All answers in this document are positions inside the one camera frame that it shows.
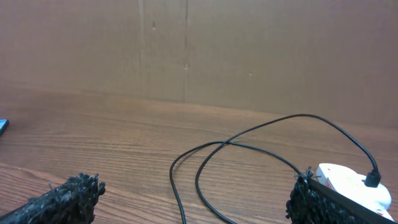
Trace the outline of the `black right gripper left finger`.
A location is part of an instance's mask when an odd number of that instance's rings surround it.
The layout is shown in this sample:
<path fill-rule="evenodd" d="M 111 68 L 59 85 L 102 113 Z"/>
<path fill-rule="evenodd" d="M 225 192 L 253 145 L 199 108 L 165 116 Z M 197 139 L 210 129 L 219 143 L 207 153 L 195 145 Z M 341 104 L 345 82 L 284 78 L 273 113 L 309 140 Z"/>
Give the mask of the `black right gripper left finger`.
<path fill-rule="evenodd" d="M 106 184 L 98 174 L 80 173 L 1 216 L 1 224 L 90 224 L 95 206 L 104 195 Z"/>

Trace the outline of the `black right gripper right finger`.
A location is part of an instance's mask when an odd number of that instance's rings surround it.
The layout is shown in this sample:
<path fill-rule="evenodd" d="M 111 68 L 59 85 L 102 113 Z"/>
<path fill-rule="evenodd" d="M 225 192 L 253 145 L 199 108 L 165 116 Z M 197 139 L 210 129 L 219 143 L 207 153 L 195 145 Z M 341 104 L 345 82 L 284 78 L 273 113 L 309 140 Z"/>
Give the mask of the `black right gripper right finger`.
<path fill-rule="evenodd" d="M 317 182 L 310 168 L 297 176 L 286 213 L 292 224 L 394 224 Z"/>

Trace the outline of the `blue smartphone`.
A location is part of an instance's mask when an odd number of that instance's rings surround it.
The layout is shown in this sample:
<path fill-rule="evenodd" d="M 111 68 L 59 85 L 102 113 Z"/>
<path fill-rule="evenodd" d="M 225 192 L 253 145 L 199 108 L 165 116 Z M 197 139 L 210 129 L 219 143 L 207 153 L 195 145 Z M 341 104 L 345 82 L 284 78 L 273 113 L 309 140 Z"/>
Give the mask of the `blue smartphone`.
<path fill-rule="evenodd" d="M 0 135 L 2 135 L 7 127 L 9 126 L 9 120 L 8 119 L 1 119 L 0 120 Z"/>

